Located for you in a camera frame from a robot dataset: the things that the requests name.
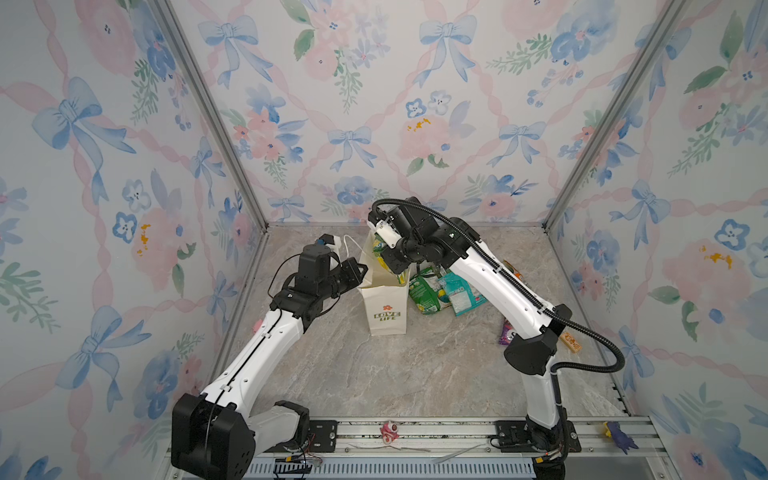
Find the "white paper bag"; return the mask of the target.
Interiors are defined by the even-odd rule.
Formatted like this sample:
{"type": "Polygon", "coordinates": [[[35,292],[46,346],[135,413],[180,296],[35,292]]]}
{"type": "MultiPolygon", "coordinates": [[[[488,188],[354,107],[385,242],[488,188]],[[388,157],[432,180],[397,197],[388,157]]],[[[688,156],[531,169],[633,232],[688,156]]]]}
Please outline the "white paper bag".
{"type": "Polygon", "coordinates": [[[344,251],[368,267],[358,291],[363,297],[366,318],[372,336],[404,335],[407,331],[409,272],[392,273],[376,247],[383,246],[369,233],[360,245],[351,236],[342,237],[344,251]]]}

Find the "teal snack pack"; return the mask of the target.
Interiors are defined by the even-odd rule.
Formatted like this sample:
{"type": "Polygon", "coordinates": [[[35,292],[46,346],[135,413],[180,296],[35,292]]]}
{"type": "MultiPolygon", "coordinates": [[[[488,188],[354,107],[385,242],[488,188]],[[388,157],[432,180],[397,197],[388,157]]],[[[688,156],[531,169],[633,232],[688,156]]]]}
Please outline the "teal snack pack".
{"type": "Polygon", "coordinates": [[[478,290],[453,272],[447,271],[439,279],[439,284],[447,294],[456,316],[475,310],[486,302],[486,298],[478,290]]]}

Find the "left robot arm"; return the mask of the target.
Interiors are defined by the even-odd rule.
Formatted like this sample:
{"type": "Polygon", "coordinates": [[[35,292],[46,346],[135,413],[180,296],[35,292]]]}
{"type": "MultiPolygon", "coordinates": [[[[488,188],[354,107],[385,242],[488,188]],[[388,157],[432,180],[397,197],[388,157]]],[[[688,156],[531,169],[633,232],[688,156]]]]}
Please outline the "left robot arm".
{"type": "Polygon", "coordinates": [[[272,297],[260,327],[232,363],[198,395],[172,410],[171,464],[203,479],[241,479],[253,458],[275,447],[302,451],[309,410],[290,401],[251,413],[282,358],[317,318],[325,302],[358,288],[367,266],[339,257],[340,238],[322,235],[298,255],[298,269],[272,297]]]}

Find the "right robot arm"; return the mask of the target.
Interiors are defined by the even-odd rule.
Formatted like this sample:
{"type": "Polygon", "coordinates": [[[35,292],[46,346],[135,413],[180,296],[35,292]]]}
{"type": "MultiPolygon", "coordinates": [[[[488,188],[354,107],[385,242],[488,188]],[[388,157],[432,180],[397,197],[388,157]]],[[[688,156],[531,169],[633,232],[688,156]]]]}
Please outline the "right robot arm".
{"type": "Polygon", "coordinates": [[[567,419],[552,371],[563,325],[551,318],[552,304],[515,277],[467,222],[414,197],[376,201],[368,221],[386,243],[382,257],[393,272],[422,262],[439,265],[466,280],[510,322],[515,337],[504,358],[522,375],[532,448],[563,451],[567,419]]]}

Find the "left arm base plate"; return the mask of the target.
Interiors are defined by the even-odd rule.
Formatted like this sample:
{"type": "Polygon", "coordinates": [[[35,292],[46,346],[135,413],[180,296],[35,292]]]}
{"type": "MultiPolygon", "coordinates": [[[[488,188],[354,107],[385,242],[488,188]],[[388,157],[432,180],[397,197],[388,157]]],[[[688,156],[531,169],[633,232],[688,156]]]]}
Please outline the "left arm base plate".
{"type": "Polygon", "coordinates": [[[279,443],[269,453],[334,453],[337,445],[339,422],[336,420],[310,420],[298,439],[279,443]]]}

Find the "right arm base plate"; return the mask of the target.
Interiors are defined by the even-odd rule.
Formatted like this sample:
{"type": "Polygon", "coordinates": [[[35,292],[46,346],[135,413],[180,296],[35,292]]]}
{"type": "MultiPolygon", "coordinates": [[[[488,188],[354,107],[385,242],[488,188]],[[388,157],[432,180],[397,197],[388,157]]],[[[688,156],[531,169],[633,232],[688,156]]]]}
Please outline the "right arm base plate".
{"type": "Polygon", "coordinates": [[[495,444],[504,453],[551,453],[557,452],[567,438],[570,453],[582,451],[579,435],[574,424],[566,421],[567,435],[563,436],[562,423],[555,428],[546,429],[524,420],[497,420],[493,423],[495,429],[495,444]]]}

